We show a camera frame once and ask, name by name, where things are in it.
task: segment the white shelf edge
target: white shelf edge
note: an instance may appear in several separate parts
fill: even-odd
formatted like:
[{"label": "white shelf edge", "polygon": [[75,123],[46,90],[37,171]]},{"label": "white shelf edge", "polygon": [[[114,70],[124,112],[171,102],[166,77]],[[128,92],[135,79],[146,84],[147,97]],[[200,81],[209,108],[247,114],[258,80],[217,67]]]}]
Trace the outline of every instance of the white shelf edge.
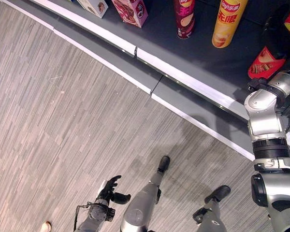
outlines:
[{"label": "white shelf edge", "polygon": [[161,70],[165,74],[169,75],[172,78],[175,78],[177,81],[183,83],[184,85],[188,86],[189,88],[197,91],[198,93],[204,95],[205,97],[209,98],[210,100],[218,103],[222,106],[222,108],[226,108],[235,114],[239,115],[240,117],[248,120],[248,115],[244,106],[235,101],[233,98],[219,92],[218,90],[204,84],[203,82],[195,79],[192,76],[184,73],[183,71],[175,68],[174,66],[166,63],[165,61],[161,60],[160,58],[138,48],[137,49],[137,57],[141,60],[147,62],[148,64],[154,66],[158,70]]},{"label": "white shelf edge", "polygon": [[201,122],[197,121],[196,119],[192,118],[191,116],[185,114],[181,110],[177,109],[175,106],[169,104],[168,102],[166,102],[162,98],[158,97],[156,94],[153,93],[151,95],[151,98],[154,99],[155,101],[159,102],[160,104],[164,105],[166,108],[168,108],[169,110],[173,111],[174,113],[176,113],[180,117],[182,117],[185,120],[189,121],[193,125],[197,126],[201,130],[207,132],[208,134],[210,134],[214,138],[216,138],[219,141],[223,142],[225,145],[231,147],[233,150],[237,151],[238,153],[240,153],[241,155],[243,155],[247,159],[249,159],[251,161],[253,161],[255,159],[255,156],[253,154],[251,154],[250,152],[248,152],[247,150],[243,149],[239,145],[235,144],[231,140],[227,139],[226,137],[224,137],[221,134],[217,133],[213,129],[209,128],[208,126],[204,125],[203,123],[201,123]]},{"label": "white shelf edge", "polygon": [[98,26],[97,24],[51,2],[48,0],[30,0],[44,8],[47,8],[57,14],[61,15],[64,18],[69,19],[70,21],[88,29],[94,34],[99,35],[100,37],[106,39],[107,41],[115,44],[116,46],[120,47],[123,52],[129,53],[131,55],[135,55],[136,46],[131,44],[130,42],[120,38],[119,36],[114,35],[110,31]]},{"label": "white shelf edge", "polygon": [[22,8],[16,6],[16,5],[14,5],[13,3],[9,2],[8,0],[0,0],[0,1],[2,1],[5,4],[11,6],[12,8],[20,11],[21,13],[27,15],[28,17],[32,18],[33,20],[37,21],[38,23],[42,24],[43,26],[47,27],[48,29],[54,30],[54,27],[52,25],[50,25],[50,24],[46,23],[45,21],[39,19],[38,17],[34,16],[33,14],[25,11],[24,9],[22,9]]}]

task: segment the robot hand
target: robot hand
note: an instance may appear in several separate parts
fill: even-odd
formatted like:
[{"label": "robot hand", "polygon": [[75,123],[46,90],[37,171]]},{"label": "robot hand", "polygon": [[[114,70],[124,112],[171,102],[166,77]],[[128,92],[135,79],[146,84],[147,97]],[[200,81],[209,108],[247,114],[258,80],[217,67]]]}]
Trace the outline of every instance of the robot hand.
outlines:
[{"label": "robot hand", "polygon": [[[115,176],[107,181],[104,188],[98,194],[94,203],[88,202],[86,205],[78,205],[75,213],[74,231],[75,232],[98,232],[105,221],[112,221],[115,216],[115,210],[108,207],[110,201],[117,204],[126,204],[129,202],[131,195],[124,195],[121,193],[114,193],[117,186],[116,181],[121,176]],[[88,210],[86,220],[76,229],[77,217],[80,208]]]},{"label": "robot hand", "polygon": [[117,175],[114,176],[112,179],[107,181],[105,187],[101,190],[101,192],[98,194],[96,201],[99,200],[105,200],[108,203],[110,203],[110,200],[117,203],[117,204],[126,204],[130,200],[131,196],[130,194],[124,195],[118,192],[113,192],[114,187],[117,186],[117,183],[115,183],[118,179],[120,179],[121,176]]}]

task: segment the gray floor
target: gray floor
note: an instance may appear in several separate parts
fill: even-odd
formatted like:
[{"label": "gray floor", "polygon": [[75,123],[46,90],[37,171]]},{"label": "gray floor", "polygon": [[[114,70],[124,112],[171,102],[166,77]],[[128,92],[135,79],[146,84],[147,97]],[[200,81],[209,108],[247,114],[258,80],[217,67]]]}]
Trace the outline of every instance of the gray floor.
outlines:
[{"label": "gray floor", "polygon": [[[250,196],[252,163],[159,105],[50,30],[0,3],[0,232],[73,230],[104,179],[132,196],[161,156],[172,163],[150,228],[195,232],[192,214],[226,184],[229,232],[271,232]],[[103,232],[119,231],[126,206]]]}]

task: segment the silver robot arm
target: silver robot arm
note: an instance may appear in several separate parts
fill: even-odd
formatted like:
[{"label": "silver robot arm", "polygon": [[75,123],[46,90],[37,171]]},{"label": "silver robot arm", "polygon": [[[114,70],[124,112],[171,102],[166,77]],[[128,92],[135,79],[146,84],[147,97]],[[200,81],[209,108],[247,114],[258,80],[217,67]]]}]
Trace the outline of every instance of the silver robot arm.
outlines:
[{"label": "silver robot arm", "polygon": [[251,178],[254,202],[267,207],[275,232],[290,232],[290,154],[276,109],[290,95],[290,71],[279,72],[245,100],[248,128],[259,174]]}]

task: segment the red box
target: red box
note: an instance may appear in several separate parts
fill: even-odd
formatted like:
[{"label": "red box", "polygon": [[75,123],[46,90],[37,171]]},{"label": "red box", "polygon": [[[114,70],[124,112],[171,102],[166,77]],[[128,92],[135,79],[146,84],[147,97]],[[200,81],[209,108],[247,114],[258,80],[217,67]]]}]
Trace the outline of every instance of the red box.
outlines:
[{"label": "red box", "polygon": [[112,0],[125,23],[142,27],[148,17],[143,0]]}]

